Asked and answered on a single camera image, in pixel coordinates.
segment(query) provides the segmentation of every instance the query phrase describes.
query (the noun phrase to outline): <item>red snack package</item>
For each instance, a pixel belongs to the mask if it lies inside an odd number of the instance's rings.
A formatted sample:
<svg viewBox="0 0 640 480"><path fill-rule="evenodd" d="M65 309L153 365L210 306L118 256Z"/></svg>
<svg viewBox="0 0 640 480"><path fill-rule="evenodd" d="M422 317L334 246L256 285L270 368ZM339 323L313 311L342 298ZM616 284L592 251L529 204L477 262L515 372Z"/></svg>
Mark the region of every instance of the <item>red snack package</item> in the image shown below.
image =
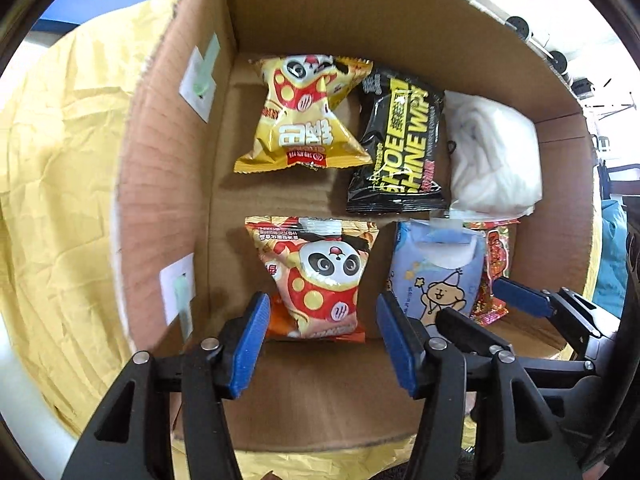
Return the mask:
<svg viewBox="0 0 640 480"><path fill-rule="evenodd" d="M499 226L486 232L487 251L476 302L471 319L482 326L491 324L509 313L506 303L492 293L492 283L509 275L509 228Z"/></svg>
<svg viewBox="0 0 640 480"><path fill-rule="evenodd" d="M356 332L358 285L378 235L375 224L253 216L245 227L292 320L274 301L272 335L319 338Z"/></svg>

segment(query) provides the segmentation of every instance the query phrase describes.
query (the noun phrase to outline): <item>metal screw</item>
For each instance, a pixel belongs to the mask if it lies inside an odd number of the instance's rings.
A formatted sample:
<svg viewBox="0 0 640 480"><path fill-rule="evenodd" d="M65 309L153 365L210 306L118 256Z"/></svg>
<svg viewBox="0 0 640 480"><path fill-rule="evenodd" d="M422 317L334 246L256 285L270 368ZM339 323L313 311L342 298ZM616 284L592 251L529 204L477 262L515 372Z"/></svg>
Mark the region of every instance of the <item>metal screw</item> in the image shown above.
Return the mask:
<svg viewBox="0 0 640 480"><path fill-rule="evenodd" d="M207 337L202 340L200 343L200 348L206 351L217 350L220 347L220 341L218 341L215 337Z"/></svg>
<svg viewBox="0 0 640 480"><path fill-rule="evenodd" d="M447 342L441 337L432 337L429 339L429 348L432 350L444 350L447 347Z"/></svg>
<svg viewBox="0 0 640 480"><path fill-rule="evenodd" d="M144 350L142 352L136 352L133 354L133 362L137 365L143 365L149 361L150 357L149 352L145 352Z"/></svg>
<svg viewBox="0 0 640 480"><path fill-rule="evenodd" d="M508 350L502 350L498 352L498 359L505 364L513 363L516 360L516 356Z"/></svg>

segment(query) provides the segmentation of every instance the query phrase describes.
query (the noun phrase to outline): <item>teal fabric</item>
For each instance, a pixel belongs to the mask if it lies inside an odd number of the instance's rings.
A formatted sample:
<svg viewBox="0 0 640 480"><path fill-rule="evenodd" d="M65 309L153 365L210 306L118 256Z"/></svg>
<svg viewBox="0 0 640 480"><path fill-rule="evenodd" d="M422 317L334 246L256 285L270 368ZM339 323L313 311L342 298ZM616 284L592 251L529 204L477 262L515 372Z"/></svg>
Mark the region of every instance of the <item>teal fabric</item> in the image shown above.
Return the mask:
<svg viewBox="0 0 640 480"><path fill-rule="evenodd" d="M620 318L626 290L626 213L617 200L602 201L602 257L593 303Z"/></svg>

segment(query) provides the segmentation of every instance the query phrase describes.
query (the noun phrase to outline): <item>white plastic bag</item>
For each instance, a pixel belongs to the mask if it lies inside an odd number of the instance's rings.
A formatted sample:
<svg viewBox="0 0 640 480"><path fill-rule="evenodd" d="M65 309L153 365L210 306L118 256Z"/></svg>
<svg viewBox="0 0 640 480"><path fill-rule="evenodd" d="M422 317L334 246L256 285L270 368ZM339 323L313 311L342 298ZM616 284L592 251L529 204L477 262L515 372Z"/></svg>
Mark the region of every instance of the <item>white plastic bag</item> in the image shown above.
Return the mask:
<svg viewBox="0 0 640 480"><path fill-rule="evenodd" d="M445 92L451 154L452 218L514 219L542 199L536 128L529 119L484 97Z"/></svg>

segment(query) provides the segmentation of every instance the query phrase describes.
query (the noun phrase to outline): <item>panda eye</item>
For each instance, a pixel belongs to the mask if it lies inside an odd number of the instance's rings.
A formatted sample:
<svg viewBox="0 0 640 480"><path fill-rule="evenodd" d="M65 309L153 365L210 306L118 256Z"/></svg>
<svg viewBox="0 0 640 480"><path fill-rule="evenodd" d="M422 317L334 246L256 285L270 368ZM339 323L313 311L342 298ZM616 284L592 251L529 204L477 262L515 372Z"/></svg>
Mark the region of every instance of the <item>panda eye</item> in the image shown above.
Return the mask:
<svg viewBox="0 0 640 480"><path fill-rule="evenodd" d="M298 61L289 61L287 63L287 72L296 79L304 79L306 75L305 66Z"/></svg>
<svg viewBox="0 0 640 480"><path fill-rule="evenodd" d="M347 276L353 276L360 269L360 259L355 254L349 256L342 266Z"/></svg>
<svg viewBox="0 0 640 480"><path fill-rule="evenodd" d="M310 254L309 264L315 272L323 276L331 276L335 271L332 261L321 253Z"/></svg>

